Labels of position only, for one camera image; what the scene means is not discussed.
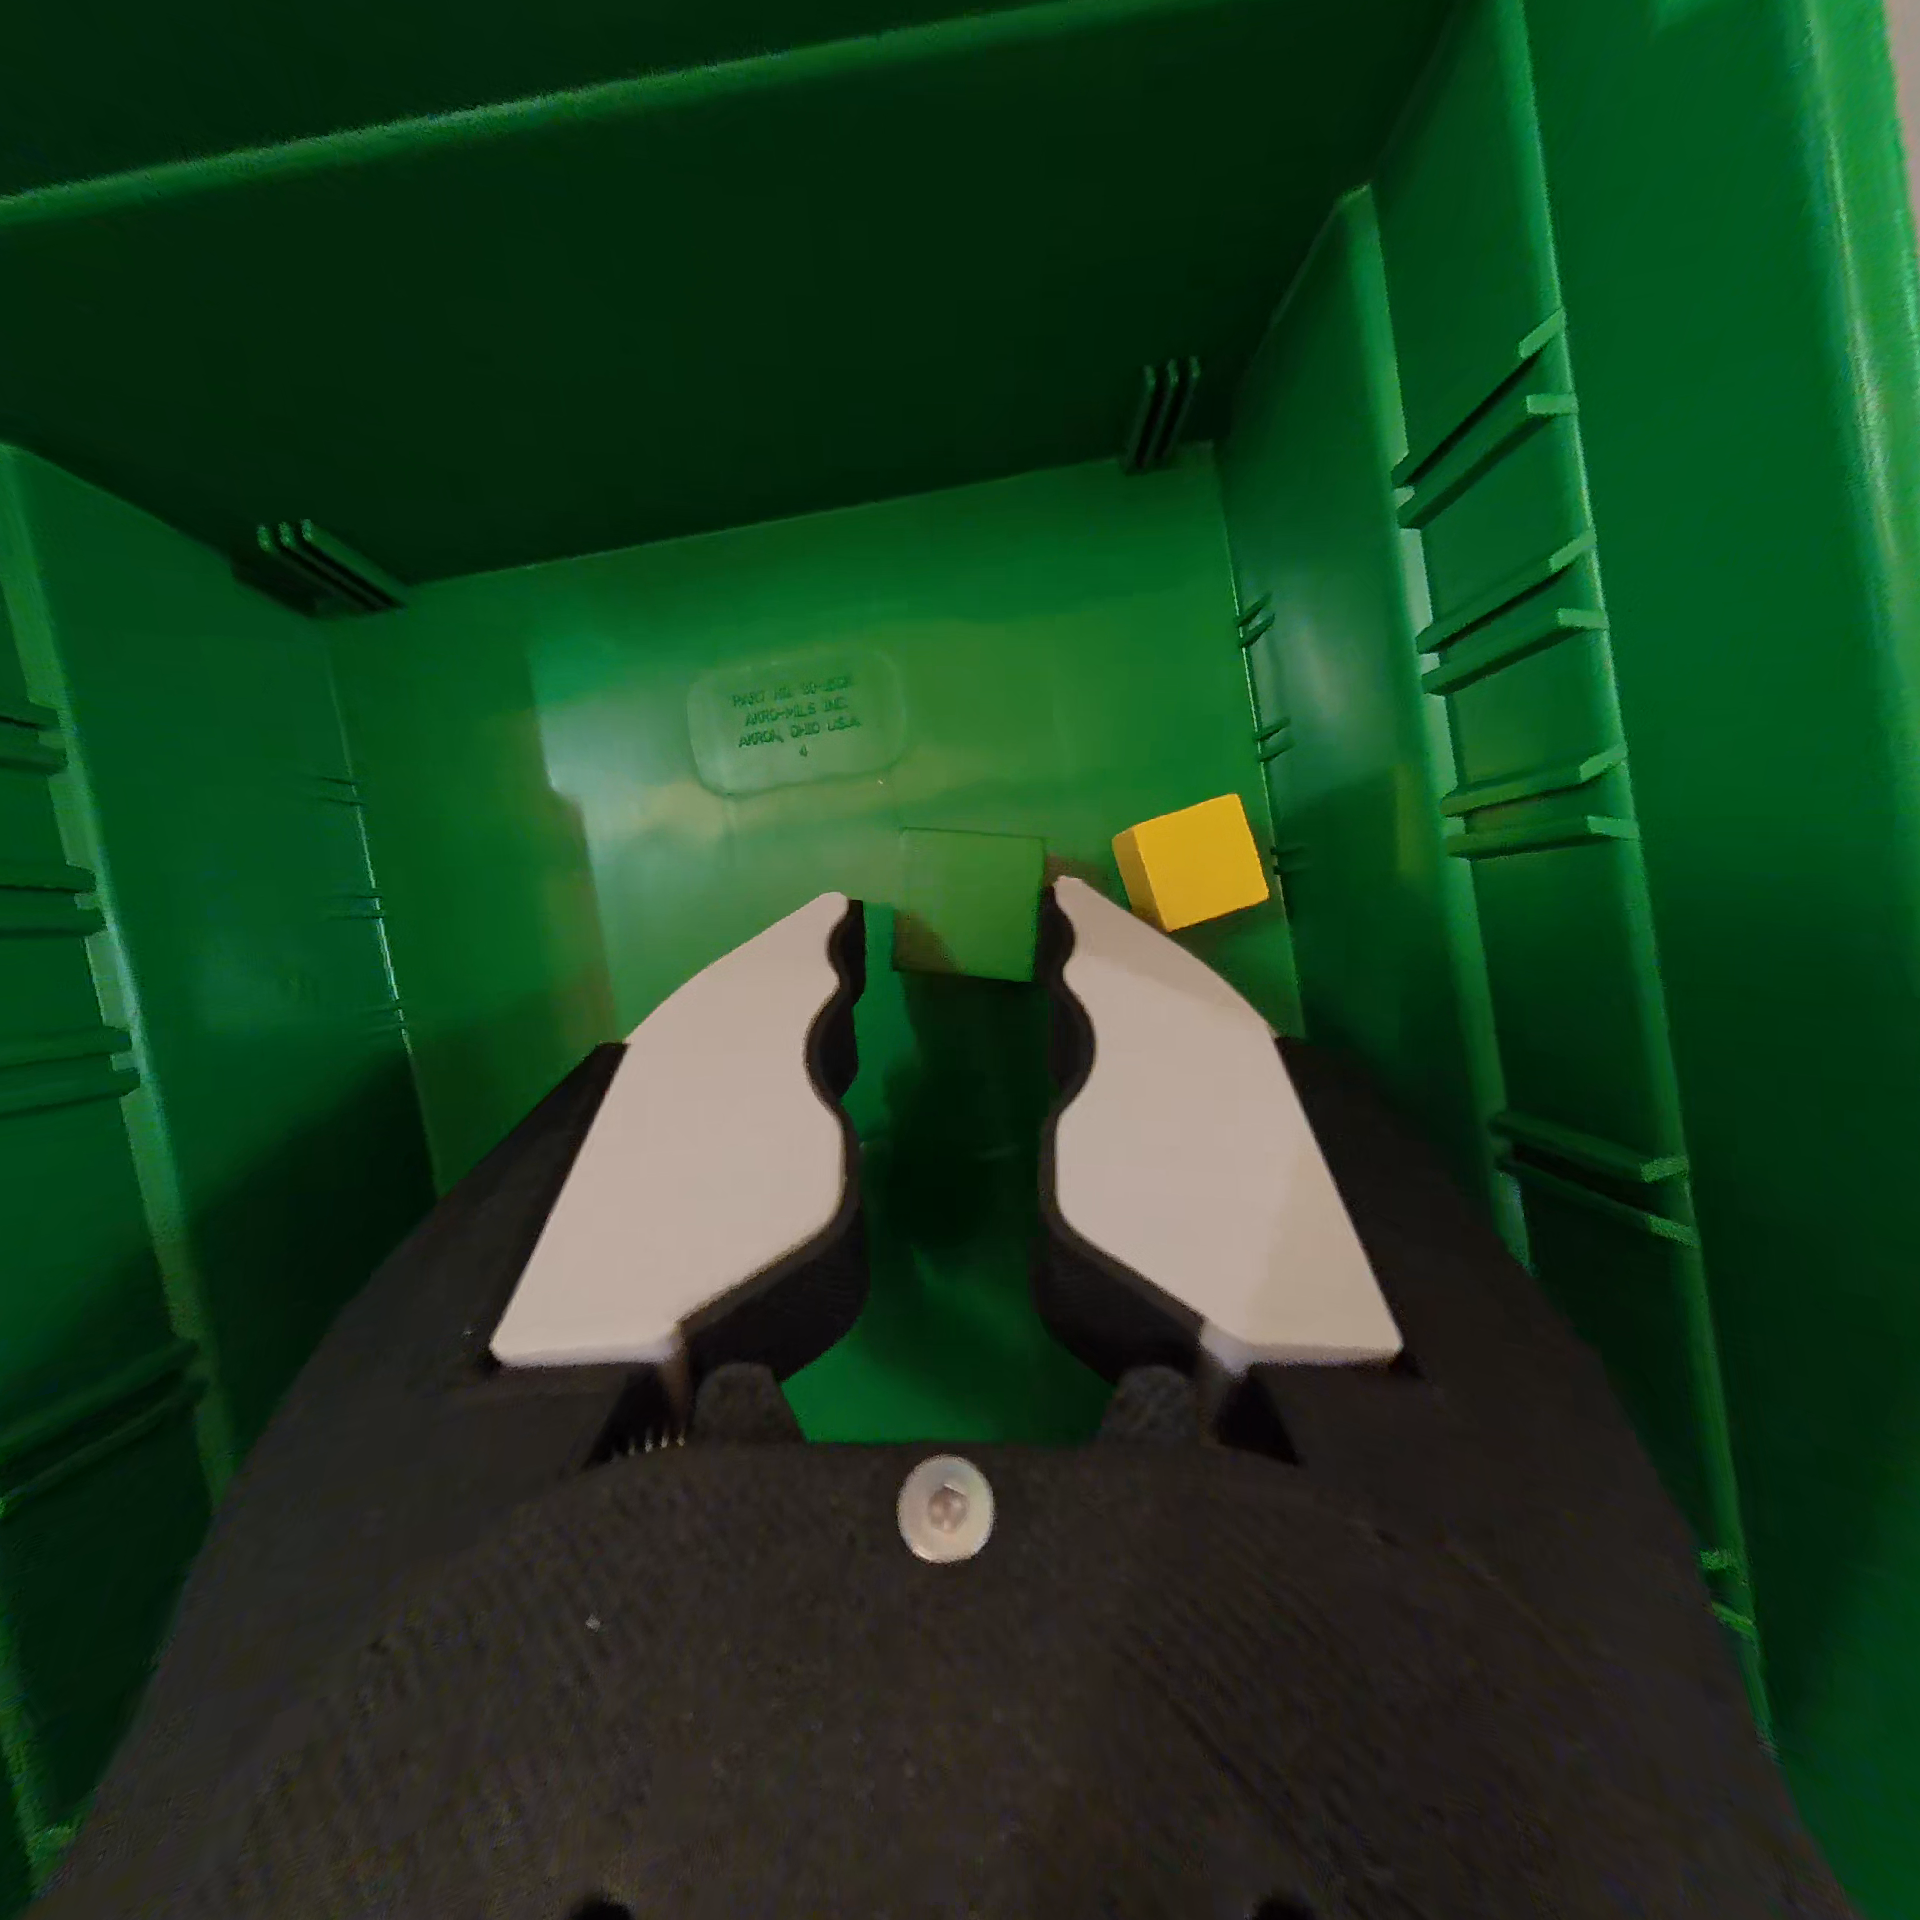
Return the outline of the green cube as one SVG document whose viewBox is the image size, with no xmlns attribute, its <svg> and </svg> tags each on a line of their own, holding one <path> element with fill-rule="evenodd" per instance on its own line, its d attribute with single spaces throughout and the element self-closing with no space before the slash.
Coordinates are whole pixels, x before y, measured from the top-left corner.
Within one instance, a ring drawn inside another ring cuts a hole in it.
<svg viewBox="0 0 1920 1920">
<path fill-rule="evenodd" d="M 902 829 L 891 967 L 902 974 L 1026 985 L 1045 874 L 1035 836 Z"/>
</svg>

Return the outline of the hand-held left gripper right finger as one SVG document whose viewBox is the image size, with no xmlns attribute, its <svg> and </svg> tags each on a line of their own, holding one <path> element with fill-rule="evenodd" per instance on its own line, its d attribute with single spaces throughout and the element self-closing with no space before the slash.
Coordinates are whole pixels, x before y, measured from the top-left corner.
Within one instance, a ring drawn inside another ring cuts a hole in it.
<svg viewBox="0 0 1920 1920">
<path fill-rule="evenodd" d="M 1401 1329 L 1257 1009 L 1081 879 L 1043 895 L 1035 979 L 1045 1330 L 1105 1380 L 1394 1364 Z"/>
</svg>

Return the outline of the yellow cube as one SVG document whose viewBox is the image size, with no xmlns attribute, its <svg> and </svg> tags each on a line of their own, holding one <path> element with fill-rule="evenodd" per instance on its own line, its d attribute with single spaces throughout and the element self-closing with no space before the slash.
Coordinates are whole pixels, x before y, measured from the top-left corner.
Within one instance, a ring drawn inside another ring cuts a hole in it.
<svg viewBox="0 0 1920 1920">
<path fill-rule="evenodd" d="M 1127 910 L 1162 935 L 1216 923 L 1272 899 L 1267 863 L 1239 794 L 1121 829 L 1112 839 Z"/>
</svg>

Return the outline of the green plastic bin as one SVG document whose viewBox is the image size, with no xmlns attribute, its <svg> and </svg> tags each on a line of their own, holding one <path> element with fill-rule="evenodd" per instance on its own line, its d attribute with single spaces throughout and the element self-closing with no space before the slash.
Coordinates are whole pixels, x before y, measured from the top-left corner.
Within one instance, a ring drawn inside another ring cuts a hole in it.
<svg viewBox="0 0 1920 1920">
<path fill-rule="evenodd" d="M 3 4 L 3 1916 L 1916 1916 L 1894 10 Z M 1220 797 L 1384 1367 L 894 967 Z M 852 1333 L 499 1372 L 817 896 Z"/>
</svg>

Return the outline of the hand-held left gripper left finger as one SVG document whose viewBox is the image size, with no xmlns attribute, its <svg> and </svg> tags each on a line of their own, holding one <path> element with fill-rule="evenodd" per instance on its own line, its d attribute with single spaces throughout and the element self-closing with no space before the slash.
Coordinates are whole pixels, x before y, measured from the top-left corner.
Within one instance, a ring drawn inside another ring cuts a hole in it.
<svg viewBox="0 0 1920 1920">
<path fill-rule="evenodd" d="M 492 1329 L 501 1375 L 639 1376 L 687 1406 L 715 1371 L 787 1380 L 852 1333 L 863 989 L 863 907 L 817 895 L 643 1017 Z"/>
</svg>

